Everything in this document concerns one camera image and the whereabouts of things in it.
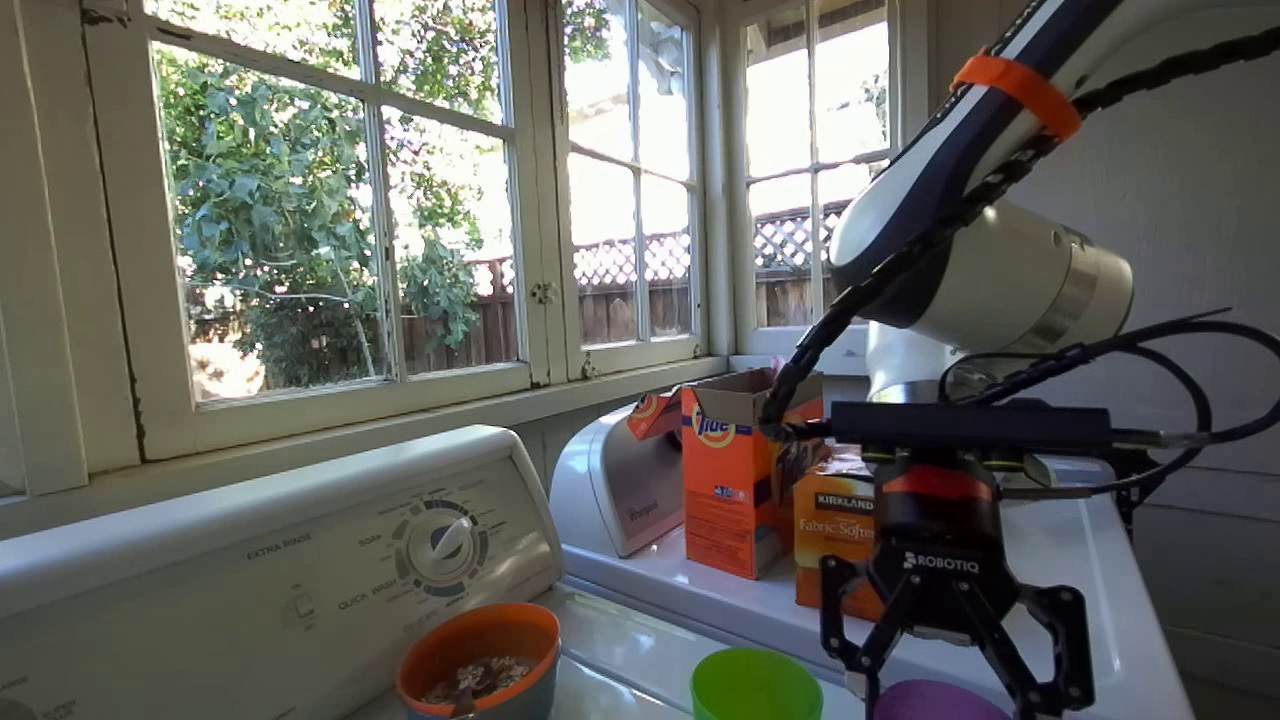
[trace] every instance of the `tree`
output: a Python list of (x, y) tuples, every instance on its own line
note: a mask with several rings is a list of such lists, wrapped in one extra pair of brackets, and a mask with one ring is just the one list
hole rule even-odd
[[(499, 28), (484, 0), (421, 0), (381, 9), (381, 70), (406, 94), (495, 119)], [(163, 21), (210, 21), (199, 0), (156, 2)], [(605, 49), (605, 9), (569, 2), (569, 51)], [(221, 2), (234, 40), (303, 54), (329, 70), (354, 62), (350, 0)], [(268, 388), (378, 376), (381, 285), (367, 217), (363, 103), (288, 82), (193, 51), (156, 51), (175, 246), (189, 259), (193, 318), (218, 315), (237, 349), (262, 352)], [(412, 114), (381, 110), (397, 168), (397, 302), (425, 315), (444, 349), (475, 331), (475, 293), (465, 250), (480, 244), (475, 184), (447, 174), (459, 148), (433, 141)]]

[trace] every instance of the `red object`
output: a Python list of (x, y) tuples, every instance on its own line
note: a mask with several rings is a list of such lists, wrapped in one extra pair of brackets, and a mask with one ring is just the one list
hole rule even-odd
[(1069, 141), (1079, 127), (1077, 103), (1029, 62), (1003, 54), (973, 54), (955, 70), (952, 89), (955, 82), (985, 82), (1020, 99), (1051, 141)]
[(629, 430), (635, 439), (682, 430), (682, 388), (641, 395), (629, 414)]
[(934, 494), (934, 500), (978, 500), (992, 502), (992, 488), (968, 469), (948, 463), (907, 463), (905, 477), (889, 479), (880, 494)]

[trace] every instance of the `white window frame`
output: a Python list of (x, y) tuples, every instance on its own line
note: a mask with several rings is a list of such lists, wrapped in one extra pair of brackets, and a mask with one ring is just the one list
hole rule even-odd
[[(654, 0), (666, 12), (686, 12), (698, 37), (698, 9)], [(168, 207), (163, 207), (163, 174), (162, 174), (162, 136), (156, 136), (156, 99), (153, 99), (153, 70), (148, 70), (148, 21), (142, 0), (127, 0), (127, 23), (100, 23), (89, 33), (89, 62), (93, 62), (93, 92), (100, 114), (100, 150), (110, 174), (110, 220), (120, 259), (120, 297), (124, 297), (124, 328), (127, 328), (127, 354), (135, 376), (135, 412), (144, 429), (144, 460), (171, 460), (193, 451), (241, 449), (262, 439), (283, 437), (314, 437), (329, 429), (367, 422), (386, 414), (409, 412), (444, 412), (473, 401), (503, 401), (516, 392), (532, 392), (546, 382), (569, 382), (587, 376), (617, 376), (676, 358), (700, 354), (700, 331), (691, 340), (670, 342), (631, 342), (617, 352), (582, 352), (575, 342), (575, 287), (574, 268), (566, 265), (566, 192), (546, 184), (542, 174), (566, 174), (560, 150), (548, 148), (548, 131), (558, 119), (558, 94), (536, 94), (536, 89), (560, 89), (558, 49), (560, 28), (542, 0), (511, 0), (509, 23), (511, 33), (511, 212), (516, 212), (516, 297), (548, 297), (530, 299), (523, 318), (516, 323), (519, 358), (516, 365), (490, 365), (465, 367), (447, 376), (418, 376), (406, 382), (386, 381), (358, 381), (296, 392), (237, 401), (237, 402), (199, 402), (189, 388), (189, 352), (186, 352), (186, 318), (181, 297), (171, 276), (171, 241), (168, 241)], [(237, 49), (218, 37), (175, 40), (199, 49), (206, 54), (221, 60), (247, 60), (251, 67), (294, 75), (322, 89), (341, 89), (350, 94), (367, 94), (371, 89), (358, 89), (358, 81), (338, 81), (314, 70), (303, 62)], [(484, 125), (456, 110), (440, 110), (447, 125)]]
[[(733, 207), (729, 207), (729, 227), (733, 236), (753, 236), (753, 207), (749, 207), (749, 165), (746, 165), (746, 49), (740, 49), (740, 33), (749, 23), (760, 23), (775, 12), (788, 12), (788, 9), (803, 9), (803, 40), (809, 51), (817, 51), (817, 37), (814, 37), (814, 23), (817, 23), (817, 12), (809, 12), (817, 0), (746, 0), (740, 9), (729, 12), (723, 21), (723, 62), (729, 62), (729, 142), (735, 156), (729, 174), (740, 192), (733, 192)], [(889, 136), (889, 150), (905, 148), (905, 141), (914, 136), (914, 127), (920, 127), (930, 119), (930, 28), (934, 28), (934, 9), (930, 0), (883, 0), (883, 21), (889, 21), (889, 114), (891, 114), (891, 136)], [(775, 354), (788, 354), (801, 337), (809, 331), (809, 323), (784, 323), (784, 328), (760, 328), (757, 323), (757, 254), (753, 246), (740, 250), (740, 265), (735, 265), (735, 331), (746, 337), (746, 352), (757, 354), (757, 358), (775, 358)], [(858, 318), (837, 342), (837, 352), (826, 354), (826, 372), (831, 376), (865, 376), (865, 323)]]
[[(229, 422), (243, 429), (168, 429), (163, 408), (135, 402), (142, 395), (134, 382), (142, 376), (135, 365), (163, 372), (163, 352), (171, 358), (168, 376), (175, 388), (189, 382), (181, 340), (163, 349), (163, 337), (175, 331), (175, 318), (168, 328), (148, 328), (148, 318), (120, 310), (120, 297), (135, 287), (127, 285), (156, 285), (163, 293), (171, 287), (171, 259), (168, 244), (142, 244), (135, 231), (127, 227), (148, 227), (156, 217), (144, 220), (124, 220), (120, 212), (106, 207), (106, 178), (100, 178), (100, 127), (93, 125), (95, 103), (89, 99), (89, 54), (84, 44), (100, 44), (95, 51), (124, 51), (127, 28), (120, 33), (93, 33), (84, 40), (79, 33), (79, 2), (100, 2), (100, 9), (120, 9), (120, 0), (0, 0), (0, 54), (12, 60), (8, 67), (20, 70), (0, 70), (4, 75), (4, 94), (12, 103), (0, 108), (4, 119), (12, 110), (37, 110), (37, 125), (28, 125), (16, 136), (0, 136), (4, 156), (12, 148), (37, 148), (23, 156), (23, 165), (8, 165), (8, 178), (23, 178), (23, 201), (16, 212), (4, 212), (4, 231), (12, 227), (37, 227), (31, 244), (20, 244), (23, 250), (56, 250), (37, 265), (31, 285), (4, 285), (0, 306), (4, 306), (4, 349), (0, 349), (0, 367), (8, 365), (8, 402), (12, 414), (20, 419), (20, 430), (8, 429), (4, 443), (16, 443), (23, 455), (23, 490), (43, 494), (62, 488), (79, 488), (89, 477), (115, 477), (112, 482), (95, 482), (95, 490), (63, 490), (63, 494), (100, 494), (112, 490), (120, 500), (135, 494), (135, 482), (120, 479), (153, 479), (168, 477), (163, 482), (175, 488), (171, 471), (186, 479), (218, 482), (218, 479), (237, 479), (247, 471), (268, 469), (262, 455), (278, 455), (278, 463), (296, 463), (303, 455), (323, 455), (323, 451), (358, 451), (367, 443), (400, 439), (400, 437), (421, 437), (453, 422), (473, 422), (473, 419), (499, 419), (499, 422), (536, 422), (558, 412), (582, 412), (582, 408), (600, 408), (600, 402), (621, 402), (631, 401), (635, 392), (682, 382), (691, 376), (708, 376), (723, 367), (723, 352), (740, 352), (746, 340), (753, 337), (749, 310), (753, 306), (753, 254), (740, 244), (740, 168), (733, 150), (733, 125), (735, 125), (735, 89), (733, 89), (733, 44), (735, 44), (735, 21), (760, 9), (775, 9), (775, 0), (658, 0), (661, 9), (686, 12), (698, 21), (698, 131), (700, 131), (700, 250), (711, 254), (711, 265), (700, 265), (700, 302), (698, 302), (698, 323), (704, 323), (704, 340), (691, 340), (686, 349), (617, 349), (617, 352), (596, 352), (592, 367), (600, 381), (575, 382), (584, 376), (584, 352), (582, 352), (582, 331), (574, 328), (566, 340), (566, 318), (575, 318), (569, 306), (575, 306), (575, 287), (574, 287), (574, 268), (569, 268), (569, 231), (566, 231), (566, 192), (554, 184), (566, 170), (566, 125), (560, 131), (532, 131), (530, 142), (516, 142), (516, 150), (530, 150), (536, 160), (548, 160), (542, 170), (536, 189), (519, 189), (516, 205), (523, 212), (523, 231), (542, 236), (532, 250), (519, 254), (530, 285), (546, 279), (548, 302), (530, 306), (530, 323), (519, 328), (519, 342), (536, 365), (516, 367), (509, 382), (495, 382), (490, 401), (459, 401), (459, 392), (440, 388), (433, 401), (412, 401), (406, 388), (371, 388), (367, 401), (354, 401), (354, 392), (332, 392), (323, 402), (299, 408), (294, 422), (278, 422), (265, 414), (265, 408), (243, 402), (237, 412), (225, 412)], [(898, 70), (900, 94), (907, 108), (898, 110), (900, 125), (925, 125), (930, 114), (930, 21), (934, 21), (934, 0), (889, 0), (898, 17), (907, 17), (907, 28), (898, 44), (898, 62), (914, 70)], [(523, 12), (523, 62), (511, 62), (511, 89), (558, 89), (560, 81), (560, 28), (554, 28), (548, 12)], [(148, 75), (135, 70), (115, 70), (115, 82), (124, 94), (148, 92)], [(558, 94), (546, 103), (523, 108), (523, 125), (536, 127), (558, 127), (560, 119)], [(142, 114), (127, 114), (127, 103), (115, 103), (115, 131), (135, 142), (135, 136), (148, 136), (153, 142), (142, 142), (144, 150), (156, 150), (156, 127), (144, 127)], [(12, 318), (8, 310), (16, 302), (31, 306), (56, 306), (56, 323), (23, 323)], [(148, 430), (171, 430), (171, 449), (156, 451), (156, 437)], [(156, 463), (162, 455), (186, 455), (199, 451), (199, 460), (181, 460), (181, 463)]]
[[(566, 381), (592, 381), (592, 376), (617, 376), (617, 372), (631, 372), (631, 367), (650, 367), (650, 365), (673, 365), (673, 358), (698, 358), (708, 352), (708, 340), (704, 340), (704, 217), (700, 217), (700, 205), (704, 205), (704, 136), (700, 136), (700, 110), (704, 110), (704, 94), (700, 94), (700, 82), (704, 82), (704, 51), (700, 51), (700, 2), (688, 2), (688, 0), (645, 0), (654, 2), (658, 12), (688, 23), (688, 37), (691, 37), (691, 70), (688, 70), (688, 142), (691, 142), (691, 165), (688, 165), (688, 236), (691, 236), (691, 273), (688, 273), (688, 306), (691, 306), (691, 323), (688, 323), (688, 337), (645, 337), (645, 340), (621, 340), (621, 342), (584, 342), (584, 328), (582, 328), (582, 310), (569, 310), (569, 337), (566, 337), (566, 367), (569, 376)], [(635, 70), (635, 28), (629, 33), (631, 44), (629, 44), (629, 67)], [(566, 51), (560, 51), (560, 40), (558, 40), (558, 156), (560, 156), (560, 217), (566, 217), (566, 265), (560, 265), (560, 287), (566, 293), (566, 302), (575, 306), (575, 279), (574, 279), (574, 227), (569, 227), (569, 150), (582, 150), (587, 160), (605, 160), (600, 150), (592, 148), (575, 148), (569, 141), (569, 103), (566, 103)], [(641, 127), (635, 127), (635, 114), (631, 114), (631, 156), (641, 156)], [(645, 170), (641, 165), (621, 165), (617, 156), (610, 156), (611, 168), (629, 168), (629, 170), (641, 170), (641, 174), (661, 174), (661, 170)]]
[(79, 488), (89, 477), (63, 331), (74, 323), (63, 302), (74, 276), (62, 273), (56, 254), (56, 244), (78, 227), (53, 220), (53, 192), (63, 189), (63, 174), (49, 170), (56, 148), (43, 142), (40, 70), (28, 67), (37, 40), (20, 0), (0, 0), (0, 500), (8, 490)]

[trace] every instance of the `black cable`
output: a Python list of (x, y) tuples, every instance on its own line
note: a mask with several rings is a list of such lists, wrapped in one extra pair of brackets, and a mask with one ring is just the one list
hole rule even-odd
[(1130, 70), (1105, 89), (1091, 89), (1083, 94), (1077, 94), (1077, 110), (1097, 110), (1097, 108), (1112, 108), (1121, 103), (1125, 94), (1133, 92), (1153, 92), (1153, 89), (1164, 89), (1171, 81), (1184, 81), (1184, 75), (1205, 75), (1205, 70), (1217, 70), (1223, 62), (1244, 62), (1244, 60), (1262, 60), (1262, 54), (1273, 54), (1280, 49), (1280, 28), (1264, 28), (1255, 37), (1235, 37), (1235, 40), (1223, 40), (1223, 44), (1214, 44), (1214, 49), (1196, 49), (1196, 51), (1180, 51), (1180, 54), (1167, 54), (1153, 67), (1142, 67), (1142, 70)]
[[(1109, 352), (1142, 352), (1146, 342), (1167, 340), (1167, 337), (1235, 337), (1235, 340), (1262, 342), (1264, 352), (1273, 352), (1280, 358), (1280, 340), (1273, 331), (1262, 331), (1262, 328), (1235, 323), (1235, 318), (1217, 318), (1217, 310), (1201, 310), (1201, 315), (1180, 315), (1180, 318), (1150, 323), (1150, 328), (1135, 328), (1135, 331), (1121, 331), (1121, 337), (1099, 340), (1099, 342), (1073, 342), (1063, 352), (1051, 352), (1051, 354), (1036, 358), (1029, 372), (1015, 372), (1003, 382), (996, 382), (992, 392), (978, 395), (973, 402), (1007, 401), (1007, 395), (1015, 395), (1023, 388), (1036, 388), (1036, 382), (1044, 382), (1051, 376), (1063, 376), (1063, 372), (1073, 372), (1079, 365), (1091, 365), (1091, 358), (1099, 358)], [(1205, 449), (1205, 443), (1234, 443), (1234, 439), (1268, 430), (1275, 422), (1280, 422), (1280, 395), (1255, 419), (1244, 419), (1244, 422), (1234, 422), (1234, 429), (1196, 429), (1196, 430), (1184, 430), (1184, 437), (1164, 430), (1164, 439), (1167, 443), (1201, 443)]]
[[(1196, 430), (1208, 430), (1214, 429), (1214, 401), (1205, 392), (1205, 382), (1180, 367), (1175, 358), (1167, 358), (1164, 352), (1153, 352), (1153, 349), (1121, 349), (1130, 354), (1142, 354), (1158, 367), (1164, 367), (1175, 382), (1184, 382), (1184, 392), (1192, 395), (1192, 412), (1196, 412)], [(1150, 500), (1171, 471), (1187, 469), (1196, 455), (1205, 451), (1205, 443), (1196, 449), (1184, 449), (1180, 455), (1150, 469), (1150, 471), (1135, 471), (1135, 477), (1121, 477), (1112, 482), (1097, 482), (1097, 488), (1003, 488), (1003, 500), (1079, 500), (1079, 494), (1109, 494), (1109, 490), (1121, 490), (1130, 494), (1133, 502)]]
[[(1235, 60), (1262, 60), (1268, 51), (1280, 49), (1280, 28), (1255, 33), (1255, 37), (1239, 37), (1239, 40), (1223, 40), (1201, 51), (1180, 51), (1167, 54), (1146, 70), (1130, 70), (1105, 89), (1091, 89), (1083, 94), (1077, 94), (1077, 110), (1088, 114), (1097, 108), (1112, 108), (1133, 92), (1153, 92), (1164, 89), (1180, 75), (1201, 75)], [(965, 225), (973, 225), (989, 205), (996, 205), (1015, 178), (1023, 178), (1049, 150), (1058, 148), (1058, 141), (1049, 131), (1029, 136), (1023, 142), (1015, 142), (1007, 150), (1007, 160), (1000, 160), (973, 192), (959, 194), (959, 205), (952, 212), (945, 212), (934, 227), (925, 227), (915, 236), (914, 246), (889, 254), (883, 265), (876, 265), (869, 273), (865, 285), (846, 287), (831, 306), (803, 331), (803, 340), (796, 342), (793, 358), (780, 367), (765, 408), (760, 408), (760, 430), (793, 443), (803, 437), (817, 437), (817, 429), (793, 429), (784, 422), (784, 412), (801, 388), (801, 381), (821, 365), (826, 349), (837, 342), (837, 337), (900, 276), (907, 276), (907, 268), (915, 265), (915, 254), (925, 254), (925, 246), (942, 236), (959, 231)]]

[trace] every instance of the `orange bowl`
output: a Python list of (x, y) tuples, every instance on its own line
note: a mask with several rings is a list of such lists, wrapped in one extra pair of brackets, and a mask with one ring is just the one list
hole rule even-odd
[(542, 603), (484, 603), (437, 623), (409, 647), (397, 693), (418, 714), (459, 712), (459, 673), (516, 662), (499, 686), (480, 686), (473, 712), (480, 720), (532, 720), (554, 712), (560, 655), (560, 619)]

